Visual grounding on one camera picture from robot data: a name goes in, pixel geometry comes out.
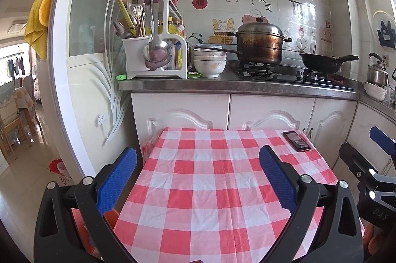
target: table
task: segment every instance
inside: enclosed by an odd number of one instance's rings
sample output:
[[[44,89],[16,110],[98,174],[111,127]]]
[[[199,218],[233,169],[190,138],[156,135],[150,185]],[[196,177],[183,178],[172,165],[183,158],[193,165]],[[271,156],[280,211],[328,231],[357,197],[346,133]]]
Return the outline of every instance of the table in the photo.
[[[120,213],[114,232],[138,262],[259,262],[286,225],[259,164],[269,144],[298,174],[318,183],[337,178],[309,142],[296,152],[284,130],[167,128],[160,135]],[[316,209],[296,257],[306,254],[322,208]]]
[[[17,107],[19,109],[23,109],[30,131],[32,135],[35,136],[36,127],[32,120],[32,112],[35,112],[34,105],[36,104],[36,102],[33,101],[33,99],[30,97],[25,87],[20,87],[15,89],[15,93],[16,93],[15,101],[17,103]]]

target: pot handle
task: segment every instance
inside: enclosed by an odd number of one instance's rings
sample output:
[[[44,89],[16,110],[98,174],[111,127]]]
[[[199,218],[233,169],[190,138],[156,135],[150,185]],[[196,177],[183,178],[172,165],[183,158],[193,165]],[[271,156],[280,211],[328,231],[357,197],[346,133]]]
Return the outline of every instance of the pot handle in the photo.
[[[338,62],[344,63],[349,61],[357,61],[359,57],[357,55],[346,55],[338,58]]]
[[[196,46],[193,46],[193,48],[195,48],[195,49],[205,49],[205,48],[203,48],[203,47],[198,48],[198,47],[196,47]],[[210,50],[212,50],[212,51],[220,51],[220,52],[227,52],[227,53],[235,53],[235,54],[238,54],[238,51],[235,51],[235,50],[232,50],[232,49],[218,49],[218,48],[206,48],[206,49],[210,49]]]
[[[374,56],[377,60],[379,60],[380,62],[382,62],[382,58],[381,58],[378,54],[376,54],[376,53],[370,53],[369,57],[372,57],[372,56]]]

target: blue gripper pad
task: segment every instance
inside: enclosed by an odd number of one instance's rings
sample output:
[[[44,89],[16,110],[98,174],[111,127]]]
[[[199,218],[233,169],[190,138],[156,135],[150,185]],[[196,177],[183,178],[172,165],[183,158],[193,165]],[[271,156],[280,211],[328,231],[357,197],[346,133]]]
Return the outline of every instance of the blue gripper pad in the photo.
[[[371,128],[370,138],[388,155],[393,156],[396,153],[395,142],[377,127]]]
[[[297,190],[282,168],[282,162],[269,145],[260,149],[259,161],[280,204],[293,215],[297,209]]]
[[[105,212],[114,208],[125,184],[136,168],[136,163],[136,150],[132,148],[124,150],[123,156],[118,159],[118,162],[115,164],[114,168],[98,190],[98,201],[96,202],[96,207],[102,216]]]

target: yellow towel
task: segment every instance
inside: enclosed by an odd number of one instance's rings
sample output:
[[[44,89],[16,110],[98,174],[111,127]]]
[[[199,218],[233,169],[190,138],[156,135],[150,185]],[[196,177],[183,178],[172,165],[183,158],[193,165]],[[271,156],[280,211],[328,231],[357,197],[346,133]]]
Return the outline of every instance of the yellow towel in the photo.
[[[47,60],[47,34],[52,0],[34,0],[25,29],[25,41]]]

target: tiled floor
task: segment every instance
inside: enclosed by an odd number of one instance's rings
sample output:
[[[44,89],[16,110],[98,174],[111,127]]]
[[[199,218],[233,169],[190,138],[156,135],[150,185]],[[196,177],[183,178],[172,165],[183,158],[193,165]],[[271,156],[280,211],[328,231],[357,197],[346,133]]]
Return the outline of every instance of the tiled floor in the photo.
[[[42,106],[37,104],[37,116],[42,126],[31,136],[32,146],[24,141],[14,147],[17,159],[9,154],[9,163],[0,175],[0,219],[15,244],[33,262],[33,241],[36,218],[45,187],[57,181],[48,170],[53,159],[59,158],[49,133]]]

